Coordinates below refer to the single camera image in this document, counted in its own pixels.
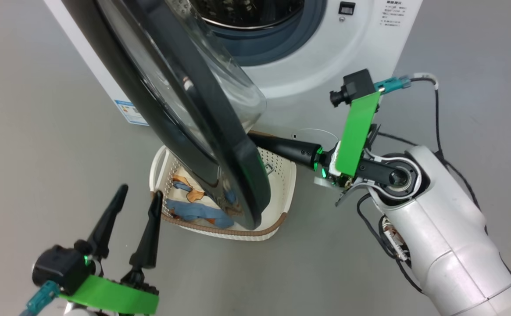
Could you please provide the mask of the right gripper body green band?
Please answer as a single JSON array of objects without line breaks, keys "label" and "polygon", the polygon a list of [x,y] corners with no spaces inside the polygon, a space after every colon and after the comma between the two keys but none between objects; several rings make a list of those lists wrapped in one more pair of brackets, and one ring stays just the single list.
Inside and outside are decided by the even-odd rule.
[{"label": "right gripper body green band", "polygon": [[320,176],[314,183],[323,187],[348,189],[356,184],[356,170],[364,151],[373,118],[380,100],[380,92],[360,97],[351,103],[341,140],[330,151],[319,147],[314,170]]}]

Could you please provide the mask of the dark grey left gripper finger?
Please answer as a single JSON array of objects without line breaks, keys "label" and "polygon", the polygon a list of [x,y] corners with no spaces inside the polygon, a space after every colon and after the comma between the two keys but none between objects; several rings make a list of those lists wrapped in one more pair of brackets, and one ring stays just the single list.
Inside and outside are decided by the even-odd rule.
[{"label": "dark grey left gripper finger", "polygon": [[157,191],[148,210],[147,226],[141,236],[137,250],[131,255],[131,270],[121,278],[127,286],[146,286],[143,270],[153,269],[157,264],[157,251],[162,218],[163,194]]},{"label": "dark grey left gripper finger", "polygon": [[109,256],[109,242],[117,215],[121,212],[128,192],[128,185],[121,184],[99,218],[87,240],[75,242],[75,249],[84,256],[93,256],[99,260]]}]

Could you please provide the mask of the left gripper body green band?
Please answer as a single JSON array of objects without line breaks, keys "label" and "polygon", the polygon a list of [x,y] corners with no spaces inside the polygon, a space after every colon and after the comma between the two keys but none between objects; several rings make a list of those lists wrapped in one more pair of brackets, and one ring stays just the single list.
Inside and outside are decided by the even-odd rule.
[{"label": "left gripper body green band", "polygon": [[159,296],[100,276],[81,274],[57,278],[60,296],[72,310],[107,311],[119,315],[154,315]]}]

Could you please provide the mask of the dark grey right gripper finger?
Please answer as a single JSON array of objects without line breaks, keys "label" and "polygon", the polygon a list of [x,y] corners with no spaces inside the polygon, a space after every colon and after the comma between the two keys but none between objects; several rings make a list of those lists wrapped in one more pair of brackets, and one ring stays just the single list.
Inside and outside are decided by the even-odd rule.
[{"label": "dark grey right gripper finger", "polygon": [[249,133],[249,138],[258,147],[312,170],[324,164],[324,151],[319,144],[257,133]]}]

